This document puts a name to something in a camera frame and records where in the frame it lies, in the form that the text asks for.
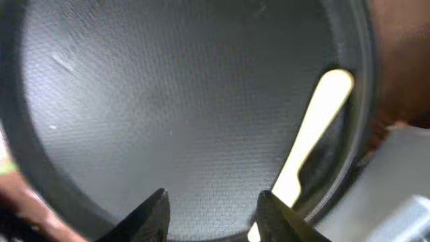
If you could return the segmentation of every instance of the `textured pan surface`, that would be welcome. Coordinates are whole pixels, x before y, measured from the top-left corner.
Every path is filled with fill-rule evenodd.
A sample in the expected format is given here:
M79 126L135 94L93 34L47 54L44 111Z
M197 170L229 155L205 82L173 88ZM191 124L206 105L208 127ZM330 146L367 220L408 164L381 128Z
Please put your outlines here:
M169 238L181 240L249 228L338 63L318 1L30 1L21 36L16 91L67 189L114 224L167 188ZM305 167L304 195L337 162L343 122Z

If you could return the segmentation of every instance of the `wooden spatula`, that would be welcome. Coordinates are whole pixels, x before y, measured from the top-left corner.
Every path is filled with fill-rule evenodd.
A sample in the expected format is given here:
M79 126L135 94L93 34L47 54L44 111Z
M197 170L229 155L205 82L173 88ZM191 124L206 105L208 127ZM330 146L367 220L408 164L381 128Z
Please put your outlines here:
M310 100L298 131L296 141L271 192L284 204L292 207L300 196L298 173L325 130L347 100L354 86L348 71L336 69L325 73ZM257 223L248 232L250 242L260 241Z

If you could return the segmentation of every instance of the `frying pan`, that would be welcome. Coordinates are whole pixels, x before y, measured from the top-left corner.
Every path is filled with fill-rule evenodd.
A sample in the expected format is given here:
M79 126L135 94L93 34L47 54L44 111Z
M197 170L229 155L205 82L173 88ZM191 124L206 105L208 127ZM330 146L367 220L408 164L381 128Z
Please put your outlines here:
M294 209L316 221L361 154L375 76L364 1L4 1L1 17L9 148L89 239L167 188L170 240L246 240L330 69L354 90Z

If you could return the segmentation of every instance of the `black pan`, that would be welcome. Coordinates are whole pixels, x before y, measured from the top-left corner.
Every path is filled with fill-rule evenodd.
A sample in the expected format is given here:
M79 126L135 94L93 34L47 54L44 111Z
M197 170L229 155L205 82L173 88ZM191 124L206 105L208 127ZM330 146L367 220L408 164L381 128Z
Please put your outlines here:
M320 76L355 76L300 173L315 221L366 136L374 49L359 0L2 1L1 120L29 182L96 239L157 188L170 240L239 239Z

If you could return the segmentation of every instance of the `non-stick pan surface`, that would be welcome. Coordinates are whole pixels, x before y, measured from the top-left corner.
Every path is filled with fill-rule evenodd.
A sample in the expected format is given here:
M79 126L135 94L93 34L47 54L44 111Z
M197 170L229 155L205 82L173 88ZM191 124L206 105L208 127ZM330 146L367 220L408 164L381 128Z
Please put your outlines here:
M89 238L167 188L170 240L244 239L335 67L355 89L295 209L320 214L358 154L374 77L362 1L6 1L1 17L9 147Z

